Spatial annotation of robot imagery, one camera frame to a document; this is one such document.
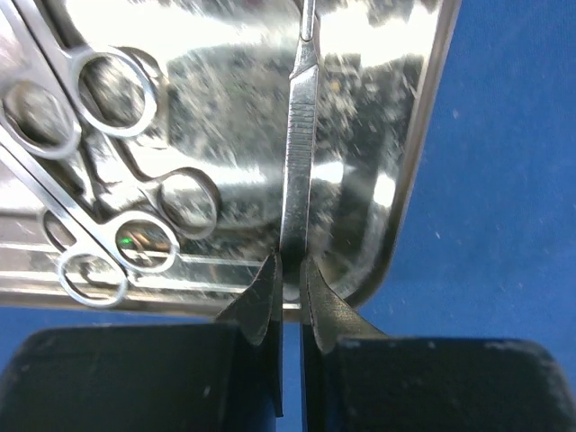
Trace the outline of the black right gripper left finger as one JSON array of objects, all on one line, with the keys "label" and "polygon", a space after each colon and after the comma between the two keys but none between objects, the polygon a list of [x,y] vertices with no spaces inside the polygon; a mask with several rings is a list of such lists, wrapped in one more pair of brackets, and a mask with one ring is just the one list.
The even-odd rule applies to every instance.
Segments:
[{"label": "black right gripper left finger", "polygon": [[209,323],[31,335],[1,375],[2,430],[274,430],[283,414],[282,273],[274,252]]}]

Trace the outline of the steel hemostat clamp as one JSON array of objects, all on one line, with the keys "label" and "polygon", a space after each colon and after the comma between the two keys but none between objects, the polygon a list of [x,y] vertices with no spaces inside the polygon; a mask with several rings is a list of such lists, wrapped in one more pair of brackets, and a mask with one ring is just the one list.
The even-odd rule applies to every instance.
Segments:
[{"label": "steel hemostat clamp", "polygon": [[[75,301],[95,309],[116,306],[124,300],[129,290],[128,273],[161,273],[176,261],[179,252],[176,234],[159,217],[147,211],[125,211],[106,223],[99,223],[19,145],[11,147],[6,143],[2,144],[1,160],[75,239],[75,243],[61,253],[57,265],[60,285]],[[118,245],[118,235],[121,229],[131,222],[148,222],[165,234],[168,240],[168,252],[161,264],[154,267],[137,265],[122,253]],[[76,257],[100,258],[120,276],[111,296],[94,298],[82,293],[74,285],[67,276],[66,266]]]},{"label": "steel hemostat clamp", "polygon": [[80,144],[94,197],[105,209],[148,206],[178,235],[205,239],[221,208],[217,186],[203,171],[179,167],[156,177],[143,174],[116,139],[91,129]]}]

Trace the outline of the steel instrument tray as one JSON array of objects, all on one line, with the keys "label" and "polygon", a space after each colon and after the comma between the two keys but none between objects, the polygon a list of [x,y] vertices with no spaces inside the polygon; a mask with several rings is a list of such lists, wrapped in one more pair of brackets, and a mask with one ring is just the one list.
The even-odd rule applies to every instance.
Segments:
[{"label": "steel instrument tray", "polygon": [[[189,239],[165,222],[179,243],[174,264],[161,273],[128,273],[124,300],[106,309],[218,313],[246,290],[268,254],[280,251],[289,77],[304,1],[33,2],[61,47],[112,46],[147,72],[158,102],[153,122],[134,137],[104,135],[118,140],[143,174],[194,167],[220,193],[213,233]],[[382,286],[390,265],[460,5],[314,2],[319,88],[306,255],[328,286],[356,306]],[[1,79],[25,64],[1,12]],[[132,125],[142,114],[142,86],[116,58],[87,64],[80,93],[112,126]],[[68,135],[60,108],[34,84],[1,96],[1,114],[46,149]],[[76,151],[61,159],[34,156],[2,125],[1,145],[26,150],[99,223],[127,211],[159,217],[146,205],[105,209],[98,202],[79,148],[87,132],[99,130],[81,125]],[[91,308],[59,282],[59,257],[74,243],[1,160],[2,303]],[[118,245],[145,267],[158,266],[168,252],[167,237],[148,222],[126,224]],[[66,272],[94,298],[111,296],[120,278],[93,256],[72,259]],[[300,306],[299,272],[300,262],[283,261],[286,315]]]}]

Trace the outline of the blue surgical cloth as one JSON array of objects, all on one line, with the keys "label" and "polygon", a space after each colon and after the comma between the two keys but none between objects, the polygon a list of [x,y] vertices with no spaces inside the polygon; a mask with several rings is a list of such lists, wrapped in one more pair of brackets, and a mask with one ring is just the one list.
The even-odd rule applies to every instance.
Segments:
[{"label": "blue surgical cloth", "polygon": [[[456,2],[382,286],[356,306],[337,295],[391,338],[522,339],[559,365],[575,350],[575,4]],[[300,287],[302,262],[314,257],[300,262],[300,306],[286,315],[274,252],[283,265],[283,414],[272,431],[306,431]],[[238,297],[210,316],[52,307],[85,311],[86,321],[3,347],[1,375],[46,329],[203,324]],[[575,399],[575,369],[560,368]]]}]

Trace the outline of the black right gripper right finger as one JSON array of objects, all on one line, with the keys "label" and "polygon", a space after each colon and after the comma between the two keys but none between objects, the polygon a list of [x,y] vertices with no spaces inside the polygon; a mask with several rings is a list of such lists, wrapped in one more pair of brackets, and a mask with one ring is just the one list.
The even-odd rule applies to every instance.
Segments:
[{"label": "black right gripper right finger", "polygon": [[572,431],[554,358],[514,338],[388,337],[301,264],[306,431]]}]

